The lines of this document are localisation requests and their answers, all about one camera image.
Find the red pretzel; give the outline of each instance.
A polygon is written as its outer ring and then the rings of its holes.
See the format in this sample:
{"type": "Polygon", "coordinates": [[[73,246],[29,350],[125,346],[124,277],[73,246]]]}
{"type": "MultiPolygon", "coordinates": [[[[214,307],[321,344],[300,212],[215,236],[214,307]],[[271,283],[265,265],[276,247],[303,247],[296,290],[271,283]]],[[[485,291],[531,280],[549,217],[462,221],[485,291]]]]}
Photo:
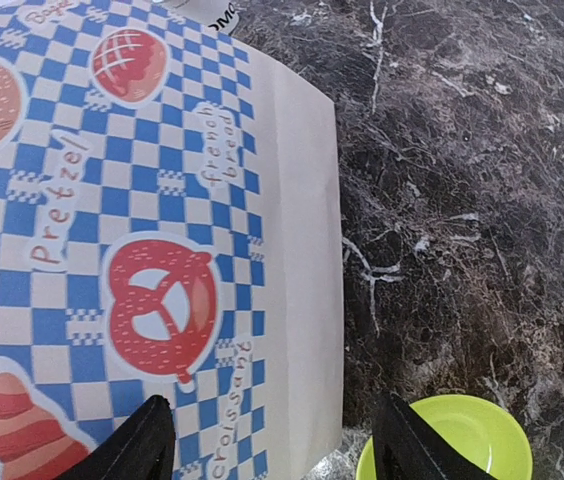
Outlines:
{"type": "Polygon", "coordinates": [[[208,266],[212,257],[165,240],[138,240],[120,248],[109,266],[109,285],[115,301],[109,331],[113,346],[130,365],[153,375],[175,374],[182,384],[191,382],[187,369],[211,338],[217,313],[217,292],[208,266]],[[157,268],[169,272],[155,290],[130,285],[133,275],[157,268]],[[180,282],[189,298],[190,317],[179,331],[164,297],[180,282]],[[133,317],[158,312],[168,340],[154,340],[137,333],[133,317]]]}

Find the red croissant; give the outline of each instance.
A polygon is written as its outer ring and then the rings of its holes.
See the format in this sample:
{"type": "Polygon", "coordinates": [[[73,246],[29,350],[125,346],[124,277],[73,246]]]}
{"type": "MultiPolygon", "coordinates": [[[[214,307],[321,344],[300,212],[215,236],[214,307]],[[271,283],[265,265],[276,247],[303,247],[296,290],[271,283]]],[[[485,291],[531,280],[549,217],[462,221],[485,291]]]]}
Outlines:
{"type": "Polygon", "coordinates": [[[0,462],[3,480],[50,480],[89,454],[58,420],[35,405],[22,381],[0,374],[0,462]]]}

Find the lime green saucer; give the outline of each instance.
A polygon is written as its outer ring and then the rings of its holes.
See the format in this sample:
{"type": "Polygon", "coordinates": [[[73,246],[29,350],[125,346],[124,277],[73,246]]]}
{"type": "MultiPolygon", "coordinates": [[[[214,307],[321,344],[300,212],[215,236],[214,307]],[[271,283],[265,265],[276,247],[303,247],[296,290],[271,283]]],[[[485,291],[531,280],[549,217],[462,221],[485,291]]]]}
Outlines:
{"type": "MultiPolygon", "coordinates": [[[[531,446],[515,419],[494,403],[438,395],[411,407],[464,458],[498,480],[531,480],[531,446]]],[[[376,480],[373,442],[362,451],[356,480],[376,480]]]]}

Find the marble table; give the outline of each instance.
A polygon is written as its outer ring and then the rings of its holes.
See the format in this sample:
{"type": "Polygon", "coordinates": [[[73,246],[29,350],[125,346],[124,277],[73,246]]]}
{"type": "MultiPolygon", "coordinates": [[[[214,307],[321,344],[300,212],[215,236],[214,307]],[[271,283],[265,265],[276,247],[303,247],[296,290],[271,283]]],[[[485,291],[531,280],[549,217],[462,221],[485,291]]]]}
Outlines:
{"type": "Polygon", "coordinates": [[[375,392],[508,409],[564,480],[564,0],[243,0],[236,36],[336,104],[342,452],[375,392]]]}

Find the blue checkered pattern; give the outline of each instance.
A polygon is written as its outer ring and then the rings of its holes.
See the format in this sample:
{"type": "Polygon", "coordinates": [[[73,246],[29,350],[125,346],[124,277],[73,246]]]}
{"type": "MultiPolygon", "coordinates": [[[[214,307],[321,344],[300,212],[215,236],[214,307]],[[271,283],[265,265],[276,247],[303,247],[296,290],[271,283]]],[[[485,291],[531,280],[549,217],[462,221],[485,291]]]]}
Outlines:
{"type": "MultiPolygon", "coordinates": [[[[0,356],[17,362],[98,443],[144,399],[164,395],[177,429],[174,478],[206,478],[234,373],[232,339],[248,334],[257,343],[266,334],[265,312],[253,300],[255,289],[265,285],[265,258],[249,55],[230,37],[170,18],[142,0],[81,3],[61,23],[41,30],[20,23],[20,8],[0,8],[0,57],[15,65],[30,97],[21,130],[0,152],[0,356]],[[137,110],[112,102],[87,75],[90,52],[121,27],[154,33],[172,57],[166,85],[137,110]],[[243,172],[213,191],[198,182],[195,168],[203,132],[193,110],[205,101],[231,112],[241,135],[243,172]],[[70,131],[94,147],[68,232],[65,273],[34,271],[24,259],[47,202],[39,184],[53,175],[61,148],[52,129],[70,131]],[[217,252],[219,342],[195,374],[191,393],[134,377],[104,345],[102,258],[117,238],[146,230],[185,236],[217,252]],[[84,400],[94,397],[102,403],[96,409],[84,400]]],[[[268,471],[261,394],[266,368],[257,350],[250,377],[231,479],[261,479],[268,471]]]]}

